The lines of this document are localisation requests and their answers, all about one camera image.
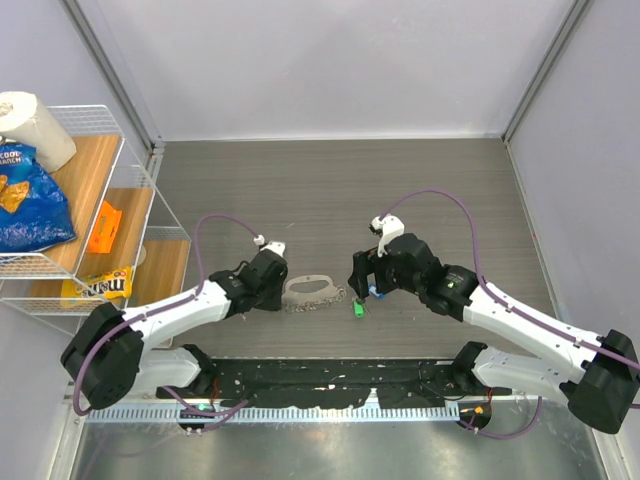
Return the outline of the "key with green tag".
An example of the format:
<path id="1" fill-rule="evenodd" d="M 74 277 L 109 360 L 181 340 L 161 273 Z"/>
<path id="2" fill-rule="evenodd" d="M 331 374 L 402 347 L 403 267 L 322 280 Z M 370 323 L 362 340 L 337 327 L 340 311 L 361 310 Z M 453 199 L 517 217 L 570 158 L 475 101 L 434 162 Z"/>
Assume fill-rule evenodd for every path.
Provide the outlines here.
<path id="1" fill-rule="evenodd" d="M 354 316 L 358 319 L 362 319 L 369 314 L 364 299 L 354 297 L 352 300 Z"/>

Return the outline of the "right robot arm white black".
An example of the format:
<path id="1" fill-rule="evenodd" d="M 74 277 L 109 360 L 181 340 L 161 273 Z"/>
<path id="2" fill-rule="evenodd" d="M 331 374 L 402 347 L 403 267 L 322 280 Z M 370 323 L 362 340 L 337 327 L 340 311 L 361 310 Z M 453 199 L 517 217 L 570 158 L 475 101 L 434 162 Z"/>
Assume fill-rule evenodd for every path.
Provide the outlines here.
<path id="1" fill-rule="evenodd" d="M 554 401 L 606 434 L 620 431 L 639 392 L 639 360 L 622 332 L 605 335 L 565 324 L 483 283 L 463 266 L 443 264 L 412 233 L 352 256 L 348 279 L 356 295 L 406 291 L 441 316 L 488 330 L 527 351 L 526 356 L 468 343 L 455 359 L 455 387 L 473 394 L 505 388 Z"/>

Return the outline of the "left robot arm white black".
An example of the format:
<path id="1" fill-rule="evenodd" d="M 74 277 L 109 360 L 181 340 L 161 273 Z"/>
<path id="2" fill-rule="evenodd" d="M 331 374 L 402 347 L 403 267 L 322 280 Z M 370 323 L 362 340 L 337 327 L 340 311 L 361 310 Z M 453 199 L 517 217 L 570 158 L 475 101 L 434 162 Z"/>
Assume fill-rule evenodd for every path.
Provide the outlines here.
<path id="1" fill-rule="evenodd" d="M 73 408 L 86 415 L 133 393 L 169 387 L 194 398 L 211 393 L 216 370 L 193 344 L 163 350 L 165 340 L 252 309 L 278 311 L 288 273 L 285 245 L 270 242 L 235 270 L 215 272 L 172 297 L 126 310 L 96 307 L 72 338 L 61 364 L 74 380 Z"/>

